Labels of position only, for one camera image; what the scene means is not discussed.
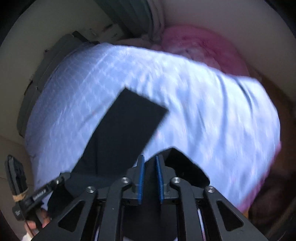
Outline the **left hand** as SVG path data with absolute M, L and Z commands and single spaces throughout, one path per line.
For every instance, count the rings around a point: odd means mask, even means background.
M 33 237 L 39 229 L 44 228 L 50 221 L 51 218 L 46 209 L 40 208 L 32 218 L 25 221 L 24 228 L 26 232 Z

